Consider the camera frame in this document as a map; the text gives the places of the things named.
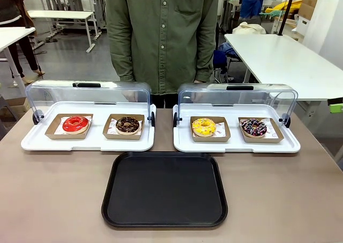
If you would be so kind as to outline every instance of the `black pole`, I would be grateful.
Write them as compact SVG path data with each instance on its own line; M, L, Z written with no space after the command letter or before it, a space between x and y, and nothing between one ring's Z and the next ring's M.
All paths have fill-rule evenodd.
M28 22L27 22L27 17L26 17L26 13L25 13L25 7L24 7L24 2L23 0L18 0L19 2L19 5L18 8L19 8L19 11L21 13L21 16L23 17L24 19L24 23L25 23L25 28L30 28L30 26L28 25Z
M293 1L293 0L289 0L289 1L288 1L287 9L286 9L286 12L285 12L285 15L284 15L284 19L282 20L281 27L280 27L279 34L278 34L278 35L282 35L282 33L283 33L283 31L284 31L285 24L286 24L286 21L287 21L287 17L288 17L289 11L290 11L290 6L291 6L291 4L292 4L292 1Z

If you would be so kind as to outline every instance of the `shirt cuff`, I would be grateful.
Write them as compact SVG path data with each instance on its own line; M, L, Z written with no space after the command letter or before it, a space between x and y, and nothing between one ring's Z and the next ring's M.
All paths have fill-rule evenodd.
M125 81L125 82L135 82L135 78L133 75L125 75L120 77L120 81Z
M209 70L198 70L195 76L195 80L201 82L209 82L210 81L211 72Z

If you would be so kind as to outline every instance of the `display case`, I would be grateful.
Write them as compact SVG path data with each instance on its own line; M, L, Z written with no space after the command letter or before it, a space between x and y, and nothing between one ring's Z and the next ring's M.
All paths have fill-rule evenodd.
M153 145L156 107L145 83L40 80L26 94L35 126L21 142L25 150L145 151ZM89 128L84 135L55 135L64 116L84 116ZM105 125L118 116L140 117L139 136L107 136L114 132Z
M297 92L287 85L182 85L178 105L173 108L174 146L183 152L298 152L300 144L289 129L296 100ZM228 140L199 140L192 122L200 117L223 119L229 129ZM247 138L241 122L250 118L268 122L272 133L264 138Z

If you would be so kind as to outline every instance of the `lid handle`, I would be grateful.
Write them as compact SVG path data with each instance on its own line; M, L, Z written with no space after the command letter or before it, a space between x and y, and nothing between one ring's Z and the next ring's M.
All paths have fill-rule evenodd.
M101 87L100 83L73 83L73 87Z
M253 86L227 86L226 90L231 90L231 91L234 91L234 90L253 90Z

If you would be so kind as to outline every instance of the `blue pants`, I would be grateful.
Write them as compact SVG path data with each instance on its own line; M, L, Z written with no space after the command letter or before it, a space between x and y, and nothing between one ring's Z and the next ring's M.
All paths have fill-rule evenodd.
M242 18L251 18L261 13L263 0L242 0L241 14Z

